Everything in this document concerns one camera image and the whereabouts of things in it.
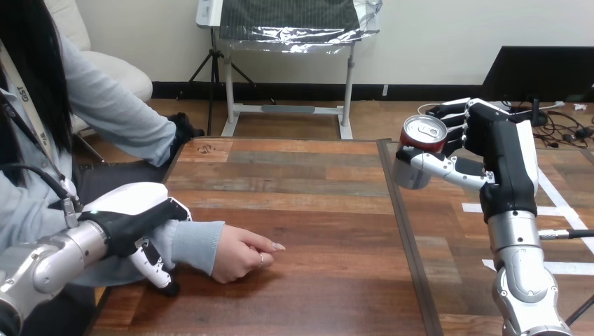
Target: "computer monitor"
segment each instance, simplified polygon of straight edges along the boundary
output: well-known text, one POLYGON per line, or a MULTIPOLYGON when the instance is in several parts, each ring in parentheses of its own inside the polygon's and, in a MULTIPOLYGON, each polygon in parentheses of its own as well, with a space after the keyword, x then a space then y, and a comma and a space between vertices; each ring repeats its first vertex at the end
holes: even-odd
POLYGON ((581 102, 594 85, 594 47, 503 46, 483 82, 489 100, 581 102))

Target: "black baseboard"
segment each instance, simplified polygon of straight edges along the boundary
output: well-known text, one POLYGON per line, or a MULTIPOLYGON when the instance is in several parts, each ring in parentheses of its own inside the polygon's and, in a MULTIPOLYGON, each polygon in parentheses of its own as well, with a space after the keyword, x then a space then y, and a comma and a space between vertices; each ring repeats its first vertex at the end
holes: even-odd
MULTIPOLYGON (((182 99, 209 99, 210 82, 194 82, 192 86, 187 82, 153 82, 153 98, 176 99, 183 92, 182 99)), ((448 101, 465 97, 485 97, 481 92, 481 85, 388 85, 388 91, 383 96, 384 85, 355 84, 353 85, 352 100, 384 100, 384 101, 448 101)), ((233 85, 235 100, 300 100, 314 102, 333 102, 344 100, 345 86, 343 84, 290 84, 290 83, 258 83, 254 89, 248 83, 233 85)), ((214 100, 226 100, 225 84, 215 87, 214 100)), ((594 102, 594 90, 583 99, 594 102)))

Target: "light blue sweater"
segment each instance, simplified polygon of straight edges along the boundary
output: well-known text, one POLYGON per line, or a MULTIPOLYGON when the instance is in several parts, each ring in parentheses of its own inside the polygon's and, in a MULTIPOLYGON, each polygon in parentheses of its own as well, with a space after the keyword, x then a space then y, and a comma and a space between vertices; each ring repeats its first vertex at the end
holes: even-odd
MULTIPOLYGON (((66 75, 72 112, 97 133, 122 151, 145 159, 155 166, 169 159, 175 135, 175 124, 158 115, 143 101, 123 89, 82 56, 67 38, 60 36, 62 63, 66 75)), ((8 83, 2 90, 22 119, 32 127, 15 95, 16 87, 8 83)), ((58 180, 47 158, 14 126, 25 163, 42 168, 58 180)), ((72 157, 58 153, 53 146, 53 161, 67 178, 72 175, 72 157)), ((14 186, 0 172, 0 252, 20 242, 33 242, 66 228, 61 211, 48 209, 58 201, 57 195, 34 173, 25 173, 25 185, 14 186)), ((216 248, 224 222, 196 223, 169 221, 159 227, 152 240, 165 266, 188 263, 212 273, 216 248)), ((75 282, 86 286, 111 286, 142 279, 127 259, 110 258, 87 269, 75 282)))

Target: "lanyard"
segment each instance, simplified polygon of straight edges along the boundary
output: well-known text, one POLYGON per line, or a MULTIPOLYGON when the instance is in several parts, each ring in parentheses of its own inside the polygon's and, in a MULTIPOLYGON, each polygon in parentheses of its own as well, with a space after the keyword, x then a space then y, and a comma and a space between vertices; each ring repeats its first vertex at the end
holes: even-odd
POLYGON ((25 87, 25 83, 23 83, 22 78, 20 77, 20 74, 18 73, 18 70, 15 66, 15 63, 13 62, 13 59, 8 54, 8 51, 6 50, 6 48, 3 45, 0 45, 0 61, 2 62, 2 65, 4 66, 4 70, 6 70, 6 75, 8 76, 8 79, 14 86, 16 86, 18 95, 20 96, 20 100, 22 102, 22 107, 25 110, 27 117, 29 117, 31 124, 33 125, 33 130, 36 133, 36 134, 33 134, 33 136, 36 138, 35 142, 40 144, 40 146, 39 146, 40 150, 43 152, 43 154, 46 155, 48 160, 50 160, 50 162, 52 162, 52 164, 53 164, 54 163, 53 156, 52 156, 53 150, 52 150, 52 145, 50 143, 50 140, 47 136, 46 128, 43 126, 43 123, 41 122, 41 119, 39 118, 37 109, 35 108, 35 105, 33 104, 33 101, 31 100, 31 98, 29 97, 29 93, 27 92, 27 87, 25 87))
MULTIPOLYGON (((35 137, 35 134, 31 132, 31 129, 27 126, 25 121, 20 117, 18 112, 15 110, 13 105, 8 101, 8 98, 0 91, 0 104, 3 106, 3 110, 6 112, 6 116, 9 117, 19 129, 27 136, 27 138, 47 157, 48 154, 43 150, 43 147, 39 143, 39 140, 35 137)), ((65 180, 65 176, 60 173, 59 169, 55 166, 54 162, 48 157, 52 168, 58 175, 61 181, 65 180)))

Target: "woman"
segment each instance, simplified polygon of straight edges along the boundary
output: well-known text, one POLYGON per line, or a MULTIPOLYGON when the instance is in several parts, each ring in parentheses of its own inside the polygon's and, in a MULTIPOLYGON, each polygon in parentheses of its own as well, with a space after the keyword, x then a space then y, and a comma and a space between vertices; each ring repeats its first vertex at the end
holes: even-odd
MULTIPOLYGON (((184 115, 158 115, 84 59, 57 32, 43 0, 0 0, 0 50, 0 165, 41 168, 65 186, 74 184, 83 202, 125 183, 160 181, 180 145, 200 133, 184 115), (144 161, 80 169, 71 156, 70 113, 144 161)), ((0 252, 63 230, 56 201, 30 171, 0 173, 0 252)), ((284 250, 223 222, 170 221, 151 238, 166 267, 187 263, 221 283, 271 265, 272 254, 284 250)), ((141 278, 127 260, 112 258, 76 283, 109 286, 141 278)), ((92 298, 90 287, 68 285, 33 312, 23 335, 80 335, 92 314, 92 298)))

